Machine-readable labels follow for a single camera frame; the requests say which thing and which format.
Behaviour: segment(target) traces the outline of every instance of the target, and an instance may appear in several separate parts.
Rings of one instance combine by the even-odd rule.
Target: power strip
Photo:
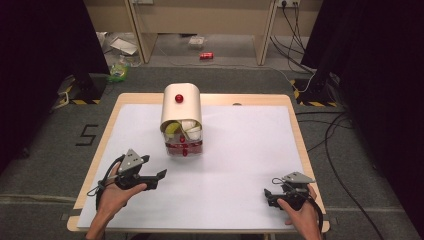
[[[283,7],[283,1],[286,2],[286,8],[294,8],[296,7],[296,4],[297,4],[297,7],[299,7],[300,5],[300,0],[278,0],[277,6]]]

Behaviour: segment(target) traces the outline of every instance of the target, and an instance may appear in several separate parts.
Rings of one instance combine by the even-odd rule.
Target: red ball
[[[181,95],[181,94],[177,94],[177,95],[175,96],[175,101],[176,101],[177,103],[182,103],[182,102],[184,101],[184,97],[183,97],[183,95]]]

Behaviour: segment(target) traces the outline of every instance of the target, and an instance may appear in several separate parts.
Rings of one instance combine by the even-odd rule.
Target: cylindrical container
[[[203,152],[200,91],[191,83],[165,88],[160,131],[168,155],[191,156]]]
[[[205,60],[205,59],[213,59],[213,52],[201,53],[200,60]]]

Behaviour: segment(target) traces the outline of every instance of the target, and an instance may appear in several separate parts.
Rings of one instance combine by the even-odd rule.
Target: red can
[[[206,52],[200,54],[200,60],[213,59],[213,52]]]

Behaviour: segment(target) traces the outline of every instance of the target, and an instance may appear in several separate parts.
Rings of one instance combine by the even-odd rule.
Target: hand
[[[111,171],[110,176],[116,175],[120,164],[117,164]],[[100,198],[96,216],[91,222],[90,229],[85,235],[86,239],[101,239],[107,224],[113,219],[116,213],[127,204],[128,200],[137,193],[147,188],[145,183],[134,186],[128,190],[122,190],[114,183],[115,179],[106,181],[106,188]]]
[[[315,200],[317,198],[317,194],[315,193],[314,188],[309,184],[308,188],[311,197]],[[317,214],[314,206],[312,206],[309,201],[305,201],[299,211],[294,210],[281,198],[278,199],[277,202],[290,217],[290,219],[285,222],[286,225],[293,224],[299,234],[307,240],[321,239],[321,233],[317,223]]]

